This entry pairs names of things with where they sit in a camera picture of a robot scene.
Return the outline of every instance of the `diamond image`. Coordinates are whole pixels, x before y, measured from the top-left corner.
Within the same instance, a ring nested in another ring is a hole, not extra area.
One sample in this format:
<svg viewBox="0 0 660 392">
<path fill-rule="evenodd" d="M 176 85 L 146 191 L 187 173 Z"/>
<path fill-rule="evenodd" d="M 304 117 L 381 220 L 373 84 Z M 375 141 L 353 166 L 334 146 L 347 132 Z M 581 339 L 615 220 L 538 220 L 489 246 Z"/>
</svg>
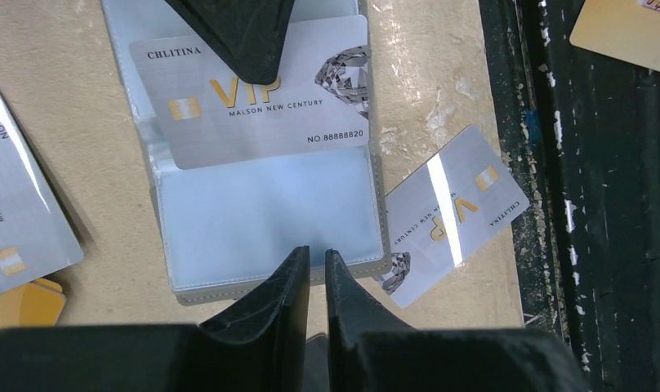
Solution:
<svg viewBox="0 0 660 392">
<path fill-rule="evenodd" d="M 352 47 L 325 61 L 315 75 L 318 84 L 352 105 L 368 119 L 368 46 Z"/>
</svg>

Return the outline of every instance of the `beige table surface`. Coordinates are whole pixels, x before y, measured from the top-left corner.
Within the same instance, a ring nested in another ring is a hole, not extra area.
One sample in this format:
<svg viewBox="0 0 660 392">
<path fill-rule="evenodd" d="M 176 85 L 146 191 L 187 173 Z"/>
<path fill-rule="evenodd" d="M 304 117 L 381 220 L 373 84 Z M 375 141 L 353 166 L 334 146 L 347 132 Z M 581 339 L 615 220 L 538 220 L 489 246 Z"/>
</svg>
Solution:
<svg viewBox="0 0 660 392">
<path fill-rule="evenodd" d="M 393 189 L 461 129 L 498 148 L 477 0 L 368 0 L 376 121 Z M 176 303 L 137 134 L 98 0 L 0 0 L 0 89 L 82 235 L 84 262 L 59 272 L 61 323 L 198 322 L 230 301 Z M 522 324 L 510 228 L 415 304 L 416 327 Z M 326 329 L 313 287 L 309 334 Z"/>
</svg>

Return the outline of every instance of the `vip card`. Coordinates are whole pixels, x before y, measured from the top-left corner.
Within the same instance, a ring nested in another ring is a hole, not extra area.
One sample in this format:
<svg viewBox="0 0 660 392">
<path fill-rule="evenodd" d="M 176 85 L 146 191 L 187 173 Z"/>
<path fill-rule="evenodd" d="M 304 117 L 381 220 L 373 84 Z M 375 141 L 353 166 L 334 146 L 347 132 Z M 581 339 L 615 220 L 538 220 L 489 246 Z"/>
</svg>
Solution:
<svg viewBox="0 0 660 392">
<path fill-rule="evenodd" d="M 479 128 L 470 126 L 386 196 L 393 268 L 376 280 L 405 307 L 528 206 Z"/>
<path fill-rule="evenodd" d="M 277 80 L 240 80 L 198 36 L 134 42 L 131 54 L 181 169 L 365 145 L 363 16 L 289 25 Z"/>
<path fill-rule="evenodd" d="M 78 240 L 0 96 L 0 293 L 82 258 Z"/>
</svg>

